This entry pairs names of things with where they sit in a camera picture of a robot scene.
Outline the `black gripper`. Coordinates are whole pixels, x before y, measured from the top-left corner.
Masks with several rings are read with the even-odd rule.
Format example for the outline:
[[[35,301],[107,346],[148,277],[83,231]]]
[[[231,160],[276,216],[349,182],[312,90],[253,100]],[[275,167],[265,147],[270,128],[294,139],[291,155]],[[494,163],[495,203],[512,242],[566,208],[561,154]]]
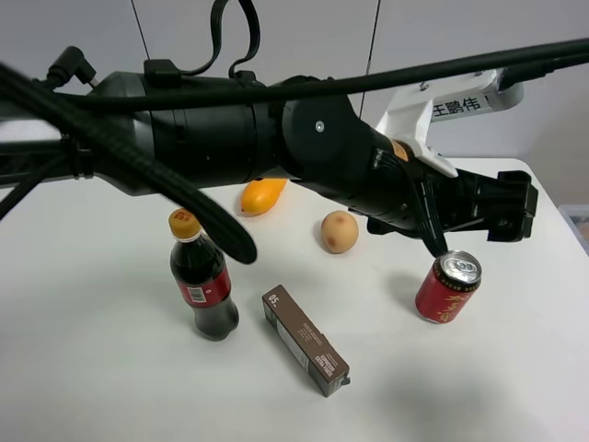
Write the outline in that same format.
[[[481,230],[491,242],[531,236],[538,190],[521,170],[495,178],[459,169],[455,178],[392,156],[378,156],[369,172],[363,213],[371,234],[399,233],[423,242],[433,255],[449,251],[448,232]]]

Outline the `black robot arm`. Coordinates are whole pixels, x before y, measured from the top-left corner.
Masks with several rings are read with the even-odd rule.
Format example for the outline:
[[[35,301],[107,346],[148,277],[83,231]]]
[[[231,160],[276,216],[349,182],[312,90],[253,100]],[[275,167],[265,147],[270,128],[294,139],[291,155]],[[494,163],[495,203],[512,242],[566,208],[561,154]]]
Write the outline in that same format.
[[[186,77],[169,60],[62,94],[77,55],[64,52],[42,80],[1,69],[2,122],[52,131],[1,144],[3,213],[43,182],[98,177],[193,210],[224,252],[251,263],[252,238],[204,190],[286,178],[365,216],[369,232],[418,238],[433,255],[446,251],[448,232],[482,230],[495,242],[531,234],[538,193],[527,173],[490,178],[425,153],[430,100],[375,129],[346,95],[312,96],[314,77],[266,87],[248,71]]]

